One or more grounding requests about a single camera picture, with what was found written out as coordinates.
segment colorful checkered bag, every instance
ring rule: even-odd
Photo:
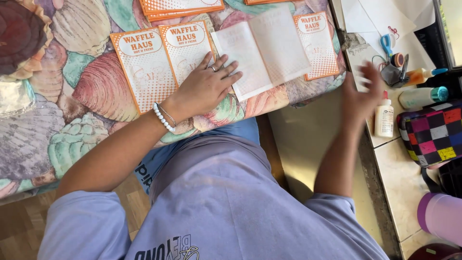
[[[462,100],[398,115],[401,137],[411,158],[428,167],[462,156]]]

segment wooden floor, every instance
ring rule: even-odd
[[[272,174],[288,190],[279,153],[267,115],[258,116],[260,142],[271,163]],[[133,239],[149,211],[148,195],[136,177],[130,175],[114,190],[127,214],[128,230]],[[37,258],[45,231],[47,211],[55,197],[48,192],[0,206],[0,260],[31,260]]]

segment blue scissors handle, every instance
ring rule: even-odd
[[[393,52],[391,51],[391,39],[390,35],[384,35],[380,38],[380,45],[382,46],[383,50],[387,53],[387,56],[391,58],[393,56]]]

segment white pearl bracelet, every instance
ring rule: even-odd
[[[175,132],[175,127],[171,127],[171,126],[169,125],[169,122],[167,122],[167,120],[165,120],[164,116],[160,113],[159,107],[160,107],[160,106],[158,106],[157,103],[154,103],[153,109],[154,109],[154,112],[156,113],[156,116],[160,119],[160,122],[164,124],[164,126],[167,128],[168,131],[170,131],[170,132]]]

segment blue shorts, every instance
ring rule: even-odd
[[[149,194],[152,179],[159,172],[160,168],[162,168],[183,145],[202,136],[238,136],[260,144],[257,121],[255,118],[248,118],[153,149],[141,160],[134,171],[136,178],[141,183],[141,186],[143,186],[143,190]]]

